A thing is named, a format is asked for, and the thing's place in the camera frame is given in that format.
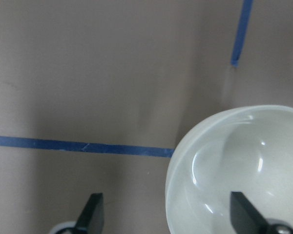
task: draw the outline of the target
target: glossy ceramic bowl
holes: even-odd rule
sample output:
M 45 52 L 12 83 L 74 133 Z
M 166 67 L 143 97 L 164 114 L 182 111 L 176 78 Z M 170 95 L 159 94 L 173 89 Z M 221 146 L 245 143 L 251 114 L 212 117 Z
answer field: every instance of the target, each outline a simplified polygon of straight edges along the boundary
M 166 180 L 172 234 L 234 234 L 230 193 L 267 219 L 293 226 L 293 108 L 252 106 L 196 125 L 177 146 Z

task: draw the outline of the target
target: metal bolt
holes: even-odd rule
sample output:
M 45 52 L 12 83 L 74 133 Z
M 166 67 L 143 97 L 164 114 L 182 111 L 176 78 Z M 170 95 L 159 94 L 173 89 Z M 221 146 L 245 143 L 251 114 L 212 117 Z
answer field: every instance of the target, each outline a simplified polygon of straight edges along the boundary
M 276 230 L 278 234 L 291 234 L 291 230 L 286 226 L 277 226 Z

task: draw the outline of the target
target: white round object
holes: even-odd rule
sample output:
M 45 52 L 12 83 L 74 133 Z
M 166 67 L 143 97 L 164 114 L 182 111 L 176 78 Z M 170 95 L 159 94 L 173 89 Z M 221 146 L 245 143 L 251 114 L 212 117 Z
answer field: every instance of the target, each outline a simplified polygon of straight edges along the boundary
M 252 106 L 196 125 L 167 172 L 172 234 L 234 234 L 230 193 L 243 192 L 267 219 L 293 227 L 293 108 Z

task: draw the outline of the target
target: vertical blue tape strip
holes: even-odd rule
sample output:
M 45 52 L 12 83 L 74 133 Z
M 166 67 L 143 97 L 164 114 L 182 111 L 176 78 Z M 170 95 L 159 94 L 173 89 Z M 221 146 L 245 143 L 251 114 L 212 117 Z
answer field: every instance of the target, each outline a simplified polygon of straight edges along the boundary
M 252 4 L 253 0 L 244 0 L 243 2 L 242 12 L 231 57 L 231 64 L 234 67 L 237 67 L 239 63 L 240 55 L 244 44 L 245 34 L 250 19 Z
M 108 145 L 99 143 L 83 143 L 74 141 L 43 140 L 22 137 L 0 136 L 0 146 L 20 147 L 44 150 L 60 150 L 101 154 L 140 155 L 171 157 L 174 150 L 156 147 Z

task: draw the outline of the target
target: blue tape strip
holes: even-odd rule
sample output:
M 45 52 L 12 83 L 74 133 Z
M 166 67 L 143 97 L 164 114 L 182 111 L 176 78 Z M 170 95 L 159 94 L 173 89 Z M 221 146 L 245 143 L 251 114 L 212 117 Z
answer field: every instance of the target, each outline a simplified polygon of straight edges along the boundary
M 0 136 L 0 146 L 101 154 L 171 157 L 173 149 Z
M 245 34 L 249 24 L 252 4 L 253 4 L 253 0 L 244 0 L 243 2 L 242 12 L 240 16 L 240 21 L 239 21 L 238 30 L 236 33 L 232 57 L 231 57 L 231 64 L 234 67 L 237 67 L 239 63 L 240 55 L 241 55 L 244 40 L 245 40 Z

